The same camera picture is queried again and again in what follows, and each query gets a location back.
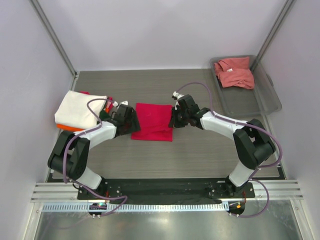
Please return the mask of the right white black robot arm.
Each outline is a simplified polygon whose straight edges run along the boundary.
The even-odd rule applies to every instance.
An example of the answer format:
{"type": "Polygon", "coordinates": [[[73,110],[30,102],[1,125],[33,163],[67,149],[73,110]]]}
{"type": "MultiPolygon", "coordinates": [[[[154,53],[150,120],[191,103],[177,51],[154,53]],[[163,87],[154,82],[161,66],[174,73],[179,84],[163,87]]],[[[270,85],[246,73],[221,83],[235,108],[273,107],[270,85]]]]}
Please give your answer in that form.
{"type": "Polygon", "coordinates": [[[239,162],[225,179],[225,191],[231,198],[238,197],[258,167],[275,153],[276,146],[270,135],[257,119],[247,122],[214,113],[207,107],[200,109],[189,94],[174,92],[172,98],[176,103],[171,108],[170,128],[191,125],[218,133],[234,142],[239,162]]]}

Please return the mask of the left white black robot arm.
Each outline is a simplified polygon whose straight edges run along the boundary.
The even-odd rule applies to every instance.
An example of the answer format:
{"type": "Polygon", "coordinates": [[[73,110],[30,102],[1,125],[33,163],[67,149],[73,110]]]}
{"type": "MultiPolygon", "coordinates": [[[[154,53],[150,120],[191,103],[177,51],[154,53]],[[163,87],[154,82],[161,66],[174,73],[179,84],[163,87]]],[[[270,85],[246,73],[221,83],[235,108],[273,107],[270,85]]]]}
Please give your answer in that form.
{"type": "Polygon", "coordinates": [[[70,132],[64,130],[50,154],[47,165],[51,170],[89,188],[89,194],[100,200],[107,192],[102,176],[87,167],[90,149],[116,137],[139,131],[140,124],[133,107],[120,104],[117,112],[103,121],[101,127],[70,132]]]}

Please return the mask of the red t-shirt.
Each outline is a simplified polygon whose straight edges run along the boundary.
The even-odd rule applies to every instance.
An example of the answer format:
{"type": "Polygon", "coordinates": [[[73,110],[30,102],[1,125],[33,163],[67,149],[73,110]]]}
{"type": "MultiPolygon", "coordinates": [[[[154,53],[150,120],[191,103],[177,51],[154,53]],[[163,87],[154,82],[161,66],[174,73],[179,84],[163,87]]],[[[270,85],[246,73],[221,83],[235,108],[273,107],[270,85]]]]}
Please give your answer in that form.
{"type": "Polygon", "coordinates": [[[132,140],[172,142],[173,128],[169,127],[172,106],[137,103],[136,113],[140,130],[131,134],[132,140]]]}

